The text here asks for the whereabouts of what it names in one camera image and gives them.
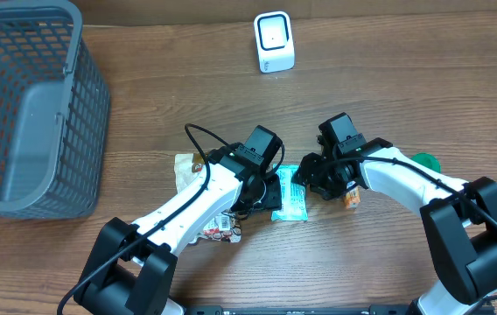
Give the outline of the orange Kleenex tissue pack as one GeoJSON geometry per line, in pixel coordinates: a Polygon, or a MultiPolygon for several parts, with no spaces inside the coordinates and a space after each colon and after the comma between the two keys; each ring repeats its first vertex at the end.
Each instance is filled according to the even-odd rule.
{"type": "Polygon", "coordinates": [[[359,187],[356,186],[350,189],[343,198],[346,209],[354,209],[361,203],[359,187]]]}

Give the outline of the teal wet wipes pack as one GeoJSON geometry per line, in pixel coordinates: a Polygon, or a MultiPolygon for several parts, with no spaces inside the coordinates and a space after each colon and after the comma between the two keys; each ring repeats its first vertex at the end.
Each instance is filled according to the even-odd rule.
{"type": "Polygon", "coordinates": [[[305,187],[291,181],[297,170],[297,165],[281,165],[276,172],[280,179],[282,207],[272,212],[272,221],[308,220],[305,187]]]}

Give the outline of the beige Pantree snack pouch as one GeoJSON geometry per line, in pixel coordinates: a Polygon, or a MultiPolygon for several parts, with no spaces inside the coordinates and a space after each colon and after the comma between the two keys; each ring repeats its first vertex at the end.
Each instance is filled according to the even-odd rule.
{"type": "MultiPolygon", "coordinates": [[[[180,193],[193,182],[203,168],[202,157],[196,153],[177,154],[174,158],[175,186],[180,193]]],[[[195,245],[201,240],[216,242],[240,242],[242,230],[239,221],[229,209],[218,213],[189,242],[195,245]]]]}

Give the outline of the green lidded jar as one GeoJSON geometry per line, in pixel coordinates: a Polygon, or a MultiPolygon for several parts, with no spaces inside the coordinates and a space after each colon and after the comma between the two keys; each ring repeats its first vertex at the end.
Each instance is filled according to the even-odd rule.
{"type": "Polygon", "coordinates": [[[411,158],[411,160],[430,170],[433,170],[434,172],[441,172],[441,164],[434,156],[429,153],[417,153],[411,158]]]}

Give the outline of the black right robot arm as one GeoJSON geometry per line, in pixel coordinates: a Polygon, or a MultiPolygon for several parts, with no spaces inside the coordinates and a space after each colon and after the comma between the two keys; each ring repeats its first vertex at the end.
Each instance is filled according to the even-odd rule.
{"type": "Polygon", "coordinates": [[[341,113],[319,127],[320,153],[303,157],[293,182],[324,200],[354,188],[382,193],[418,215],[437,274],[408,314],[474,314],[497,300],[497,182],[452,178],[371,141],[341,113]]]}

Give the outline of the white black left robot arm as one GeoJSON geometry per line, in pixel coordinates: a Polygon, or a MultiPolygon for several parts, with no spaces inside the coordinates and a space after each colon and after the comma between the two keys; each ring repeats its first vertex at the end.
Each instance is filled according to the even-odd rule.
{"type": "Polygon", "coordinates": [[[57,312],[73,299],[92,314],[186,313],[170,296],[179,255],[226,210],[278,208],[280,188],[270,163],[283,154],[282,140],[263,126],[244,143],[203,153],[200,174],[160,208],[131,223],[115,217],[102,227],[79,282],[57,312]]]}

